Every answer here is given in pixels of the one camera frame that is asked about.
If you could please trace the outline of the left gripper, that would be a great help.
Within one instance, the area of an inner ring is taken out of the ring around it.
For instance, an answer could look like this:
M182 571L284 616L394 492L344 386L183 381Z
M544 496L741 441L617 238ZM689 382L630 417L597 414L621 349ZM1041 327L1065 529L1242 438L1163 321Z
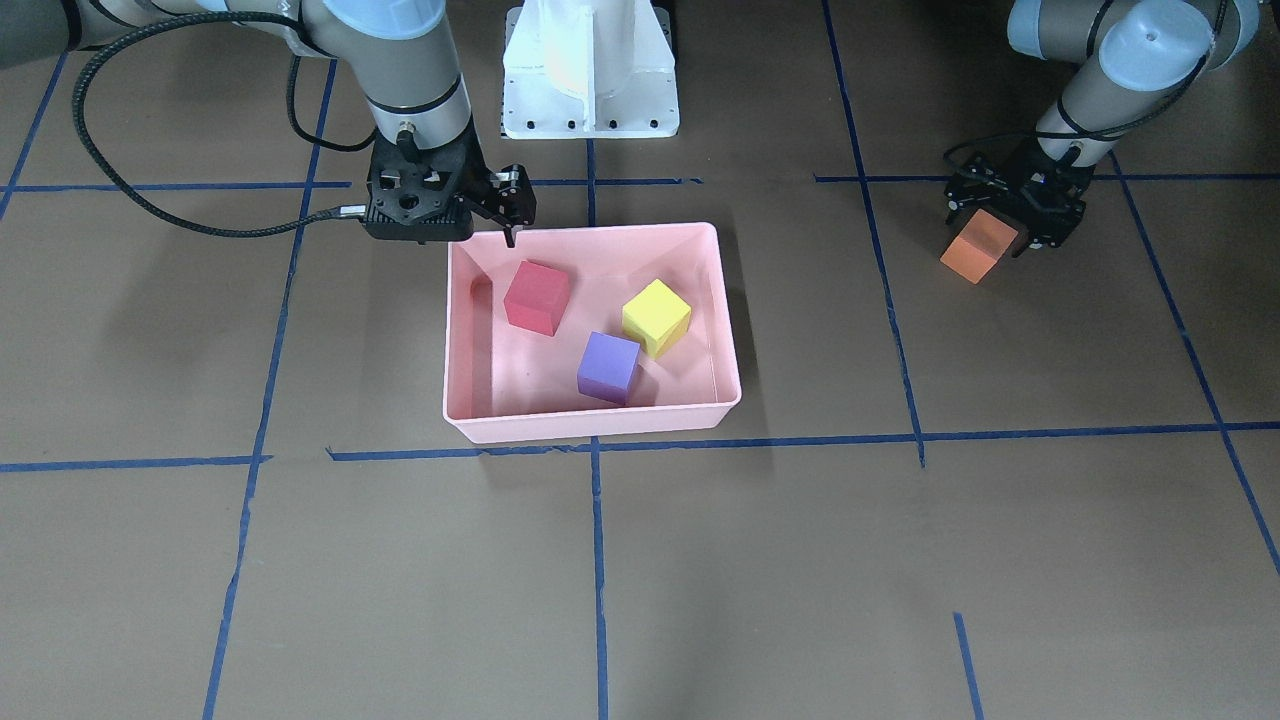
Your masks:
M1018 232L1014 252L1052 247L1065 243L1085 214L1084 192L1091 187L1096 167L1078 167L1080 155L1070 149L1061 159L1052 159L1037 138L1021 138L1002 161L974 151L964 161L954 154L980 143L1006 140L1006 135L966 141L948 149L945 160L952 174L945 186L948 215L969 220L984 210Z

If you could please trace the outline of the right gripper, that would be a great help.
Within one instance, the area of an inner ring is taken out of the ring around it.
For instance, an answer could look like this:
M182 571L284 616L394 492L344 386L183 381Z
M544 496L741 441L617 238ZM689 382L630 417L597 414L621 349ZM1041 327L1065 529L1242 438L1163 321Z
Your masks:
M470 240L474 219L503 229L507 249L531 225L538 200L525 167L492 170L475 135L436 149L378 137L366 179L362 227L375 240L453 243Z

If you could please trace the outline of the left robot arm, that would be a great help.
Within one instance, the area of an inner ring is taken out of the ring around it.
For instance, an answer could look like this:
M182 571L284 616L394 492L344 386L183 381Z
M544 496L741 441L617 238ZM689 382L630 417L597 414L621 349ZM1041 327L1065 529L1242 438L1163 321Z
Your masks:
M1257 1L1014 3L1010 47L1076 70L1004 161L974 152L954 168L950 217L980 209L1014 228L1021 249L1060 246L1119 140L1243 53L1261 17Z

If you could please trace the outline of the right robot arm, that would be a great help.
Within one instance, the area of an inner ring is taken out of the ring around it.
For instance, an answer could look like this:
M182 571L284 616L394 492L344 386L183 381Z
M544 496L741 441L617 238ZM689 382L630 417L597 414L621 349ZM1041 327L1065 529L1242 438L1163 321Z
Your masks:
M106 159L90 135L91 85L115 56L145 40L200 26L241 26L284 41L292 65L315 56L343 61L358 82L374 127L357 143L324 140L296 115L296 81L285 83L291 128L333 152L371 152L367 200L280 225L204 225L150 202ZM508 245L535 220L538 201L521 165L485 163L465 76L443 1L5 1L3 67L60 53L90 59L72 90L76 135L99 169L134 205L187 231L260 238L319 222L353 220L376 240L462 242L476 218L499 225Z

